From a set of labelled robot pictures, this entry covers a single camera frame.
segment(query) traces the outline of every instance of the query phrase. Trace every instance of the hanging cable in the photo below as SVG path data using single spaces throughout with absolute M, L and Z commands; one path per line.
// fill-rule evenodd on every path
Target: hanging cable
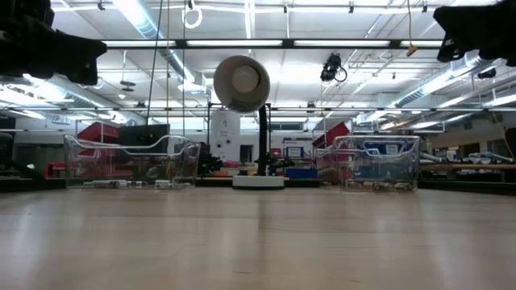
M 409 8 L 409 41 L 410 41 L 409 51 L 406 53 L 406 56 L 410 57 L 414 53 L 416 53 L 418 48 L 416 48 L 412 44 L 412 12 L 410 11 L 410 0 L 406 0 L 406 4 L 407 4 L 407 7 Z
M 170 0 L 167 0 L 167 6 L 170 7 Z M 167 9 L 167 50 L 170 50 L 170 9 Z M 170 134 L 169 121 L 169 82 L 170 82 L 170 64 L 167 62 L 167 134 Z
M 186 14 L 183 14 L 183 23 L 186 23 Z M 183 27 L 183 39 L 186 39 L 186 29 L 185 27 Z M 186 62 L 186 59 L 185 59 L 185 49 L 183 49 L 183 64 Z M 186 136 L 186 130 L 185 130 L 185 91 L 186 91 L 186 87 L 185 87 L 185 70 L 183 69 L 182 70 L 182 73 L 183 73 L 183 136 L 185 137 Z
M 158 18 L 158 26 L 156 28 L 156 46 L 154 47 L 154 60 L 152 61 L 151 88 L 149 89 L 149 92 L 148 92 L 147 117 L 145 119 L 146 127 L 148 126 L 148 117 L 151 114 L 152 87 L 153 87 L 153 83 L 154 83 L 154 71 L 156 70 L 156 55 L 158 53 L 158 40 L 160 39 L 161 12 L 163 12 L 163 0 L 161 0 L 161 2 L 160 2 L 160 16 Z

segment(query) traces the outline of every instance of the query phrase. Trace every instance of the black pole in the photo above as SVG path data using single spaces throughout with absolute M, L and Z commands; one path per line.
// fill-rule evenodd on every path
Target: black pole
M 266 104 L 268 107 L 268 153 L 271 153 L 273 149 L 273 113 L 271 104 Z
M 207 134 L 207 137 L 206 137 L 206 146 L 208 147 L 208 153 L 211 153 L 211 150 L 210 150 L 210 112 L 211 112 L 211 106 L 213 104 L 211 102 L 208 102 L 208 134 Z
M 260 119 L 260 139 L 258 141 L 258 176 L 265 176 L 267 168 L 267 109 L 262 106 L 258 110 Z

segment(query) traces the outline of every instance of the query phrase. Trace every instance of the ceiling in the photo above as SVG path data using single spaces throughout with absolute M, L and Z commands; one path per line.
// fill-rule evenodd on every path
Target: ceiling
M 195 1 L 197 6 L 211 6 L 223 9 L 244 8 L 247 0 L 212 0 Z M 405 11 L 400 14 L 360 13 L 323 13 L 313 6 L 343 5 L 338 0 L 288 0 L 288 7 L 312 6 L 311 12 L 289 11 L 284 13 L 262 13 L 265 9 L 281 8 L 283 0 L 255 0 L 255 10 L 250 23 L 246 25 L 246 14 L 202 9 L 202 21 L 198 27 L 187 29 L 182 24 L 180 6 L 185 1 L 169 1 L 173 7 L 169 11 L 162 10 L 160 30 L 170 39 L 408 39 L 410 18 Z M 431 7 L 442 5 L 486 5 L 495 2 L 483 0 L 428 0 Z M 114 9 L 110 1 L 103 1 L 106 10 L 96 9 L 95 0 L 52 0 L 52 8 L 56 10 L 53 28 L 72 35 L 92 39 L 142 39 L 140 33 L 127 18 Z M 412 0 L 411 30 L 414 39 L 442 39 L 443 30 L 433 19 L 433 13 L 422 12 L 422 0 Z M 160 17 L 160 1 L 147 0 L 151 16 Z M 389 7 L 406 10 L 405 0 L 354 0 L 360 7 Z M 68 11 L 70 8 L 84 10 Z M 197 20 L 195 13 L 187 14 L 187 21 Z M 340 86 L 332 85 L 328 89 L 322 86 L 319 79 L 323 63 L 332 52 L 340 53 L 343 60 L 351 56 L 346 65 L 349 67 L 349 78 Z M 437 72 L 446 64 L 436 60 L 437 50 L 420 50 L 411 57 L 406 51 L 386 50 L 335 50 L 335 49 L 196 49 L 184 50 L 182 55 L 188 68 L 204 73 L 207 83 L 212 82 L 217 65 L 234 55 L 249 55 L 261 62 L 271 77 L 272 87 L 268 102 L 280 107 L 306 106 L 307 102 L 316 102 L 317 106 L 383 106 L 381 98 L 396 96 L 400 92 L 415 86 L 422 79 Z M 167 65 L 158 54 L 156 59 L 153 50 L 127 51 L 127 63 L 123 74 L 124 51 L 109 50 L 98 59 L 99 76 L 103 86 L 87 88 L 90 92 L 120 104 L 134 106 L 137 102 L 149 100 L 152 67 L 155 66 L 152 86 L 151 106 L 166 106 L 167 86 L 169 87 L 169 106 L 181 107 L 183 99 L 186 106 L 205 106 L 204 95 L 183 93 L 174 73 L 167 81 Z M 508 68 L 498 71 L 498 80 L 512 76 L 514 72 Z M 135 92 L 123 93 L 120 81 L 132 81 L 137 84 Z M 487 81 L 475 80 L 475 85 L 482 86 Z M 457 97 L 472 90 L 471 78 L 441 89 L 434 94 L 445 97 Z M 151 112 L 153 117 L 164 115 Z M 202 116 L 203 112 L 192 115 Z M 349 118 L 357 113 L 335 112 L 332 118 Z M 180 116 L 182 112 L 172 112 L 172 116 Z M 306 116 L 306 112 L 289 112 L 289 116 Z

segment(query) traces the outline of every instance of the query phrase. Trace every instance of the black object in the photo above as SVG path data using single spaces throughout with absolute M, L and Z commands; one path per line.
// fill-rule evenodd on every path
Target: black object
M 437 56 L 439 61 L 458 60 L 466 52 L 478 49 L 485 60 L 502 58 L 508 66 L 516 66 L 515 0 L 492 6 L 440 7 L 435 10 L 434 19 L 446 32 Z
M 13 137 L 6 133 L 0 133 L 0 148 L 10 146 L 12 143 Z M 0 167 L 1 168 L 14 168 L 19 171 L 22 177 L 31 178 L 33 180 L 44 180 L 44 176 L 38 173 L 37 171 L 28 168 L 27 166 L 23 166 L 22 164 L 17 163 L 12 160 L 10 156 L 7 155 L 7 152 L 0 154 Z
M 35 190 L 56 190 L 65 189 L 66 182 L 64 179 L 55 180 L 0 180 L 0 193 L 21 193 Z
M 278 159 L 270 153 L 265 153 L 265 163 L 268 165 L 268 174 L 270 176 L 275 176 L 276 171 L 280 168 L 289 168 L 296 165 L 290 158 L 285 158 L 278 163 Z
M 97 7 L 100 11 L 106 11 L 106 8 L 102 5 L 102 0 L 98 0 Z
M 265 176 L 267 168 L 267 109 L 262 106 L 258 110 L 258 118 L 260 119 L 260 136 L 258 139 L 258 172 L 259 176 Z
M 59 73 L 75 83 L 96 85 L 97 58 L 107 46 L 54 31 L 53 20 L 50 0 L 0 1 L 0 74 L 48 79 Z
M 340 59 L 339 53 L 331 53 L 327 62 L 324 64 L 324 68 L 321 72 L 321 81 L 330 82 L 336 80 L 338 82 L 344 82 L 347 80 L 347 72 L 342 67 L 342 60 Z M 342 80 L 337 79 L 339 72 L 344 72 L 345 77 Z
M 213 157 L 209 152 L 208 145 L 201 142 L 201 150 L 199 152 L 199 165 L 197 166 L 198 176 L 207 176 L 222 168 L 223 162 L 219 157 Z
M 169 127 L 165 125 L 123 126 L 119 128 L 119 142 L 123 146 L 150 146 L 166 136 Z M 166 153 L 169 141 L 164 139 L 158 146 L 148 149 L 130 149 L 131 153 Z
M 485 79 L 494 78 L 496 75 L 497 75 L 497 70 L 495 68 L 491 68 L 489 71 L 483 72 L 483 73 L 481 72 L 477 76 L 479 79 L 485 80 Z
M 309 102 L 308 105 L 306 105 L 306 108 L 315 108 L 315 104 L 313 102 Z M 314 110 L 307 110 L 306 111 L 308 114 L 313 114 L 315 113 Z

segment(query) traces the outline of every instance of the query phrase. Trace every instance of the ceiling pipe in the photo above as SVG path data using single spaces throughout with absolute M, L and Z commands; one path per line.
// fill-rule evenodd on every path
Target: ceiling pipe
M 515 81 L 516 81 L 516 75 L 511 76 L 511 77 L 507 77 L 506 79 L 503 79 L 501 81 L 497 81 L 497 82 L 491 83 L 491 84 L 486 85 L 484 87 L 479 87 L 479 89 L 476 89 L 476 90 L 474 90 L 474 91 L 472 91 L 470 93 L 466 93 L 465 95 L 453 98 L 450 101 L 446 101 L 443 104 L 441 104 L 439 106 L 436 106 L 436 108 L 446 108 L 446 107 L 449 107 L 449 106 L 453 106 L 453 105 L 459 104 L 460 102 L 468 100 L 468 99 L 470 99 L 472 97 L 478 97 L 479 95 L 481 95 L 481 94 L 483 94 L 485 92 L 488 92 L 488 91 L 492 92 L 496 88 L 505 88 L 505 86 L 510 85 L 511 83 L 513 83 Z M 432 116 L 435 116 L 435 115 L 436 115 L 436 113 L 433 113 L 433 114 L 427 115 L 425 118 L 431 118 Z M 446 114 L 444 117 L 449 118 L 452 115 L 453 114 Z M 386 127 L 392 128 L 392 127 L 396 127 L 396 126 L 403 126 L 405 124 L 415 122 L 415 121 L 419 120 L 420 118 L 421 118 L 421 116 L 413 116 L 413 117 L 411 116 L 411 117 L 406 118 L 404 120 L 398 121 L 396 123 L 396 125 L 392 124 L 392 126 L 391 126 L 391 123 L 390 123 L 390 124 L 384 125 L 383 127 L 384 128 L 386 128 Z M 466 118 L 466 116 L 463 116 L 463 118 L 458 118 L 458 119 L 454 119 L 454 118 L 456 118 L 456 117 L 450 118 L 448 120 L 443 120 L 443 118 L 440 118 L 438 121 L 440 121 L 440 122 L 442 122 L 442 121 L 445 121 L 445 122 L 457 122 L 459 120 L 463 121 L 463 118 Z
M 156 37 L 157 39 L 166 39 L 162 31 L 158 31 L 157 22 L 152 18 L 145 1 L 112 0 L 112 2 L 145 39 L 153 40 Z M 170 64 L 181 83 L 195 82 L 193 71 L 187 68 L 181 60 L 181 52 L 171 49 L 159 49 L 158 53 Z
M 463 77 L 481 73 L 490 68 L 504 64 L 503 60 L 484 60 L 478 56 L 478 51 L 466 53 L 460 60 L 449 62 L 445 68 L 423 79 L 415 86 L 401 92 L 387 107 L 402 108 L 403 106 L 428 96 L 447 87 Z M 374 112 L 357 118 L 357 122 L 372 122 L 385 115 L 385 112 Z
M 84 103 L 86 102 L 92 107 L 111 107 L 117 108 L 120 107 L 119 104 L 108 101 L 104 97 L 100 97 L 95 93 L 91 93 L 88 90 L 81 89 L 78 85 L 72 84 L 69 81 L 65 80 L 63 77 L 54 76 L 53 78 L 46 80 L 45 84 L 55 85 L 57 88 L 62 89 L 64 92 L 69 94 L 76 103 Z M 117 114 L 123 116 L 128 123 L 134 124 L 145 124 L 145 118 L 139 114 L 133 112 L 122 112 L 119 111 Z
M 196 7 L 203 10 L 212 10 L 212 11 L 220 11 L 220 12 L 233 12 L 233 13 L 245 13 L 245 9 L 242 8 L 241 4 L 237 3 L 220 3 L 220 2 L 203 2 L 197 1 Z M 256 4 L 256 13 L 257 14 L 274 14 L 274 13 L 284 13 L 283 10 L 284 5 L 278 4 Z M 420 5 L 413 5 L 412 9 L 417 10 Z M 427 12 L 433 12 L 435 9 L 440 6 L 429 5 Z M 104 8 L 107 10 L 116 10 L 117 6 L 105 5 Z M 151 10 L 159 10 L 161 7 L 151 6 Z M 163 5 L 163 9 L 184 9 L 184 5 Z M 298 13 L 348 13 L 351 6 L 349 5 L 296 5 L 296 7 L 290 7 L 289 11 L 298 12 Z M 70 11 L 85 11 L 85 10 L 98 10 L 98 6 L 92 6 L 89 3 L 78 3 L 74 7 L 56 7 L 52 8 L 54 12 L 70 12 Z M 406 8 L 397 8 L 390 6 L 353 6 L 353 14 L 369 14 L 369 15 L 403 15 L 407 14 L 408 11 Z

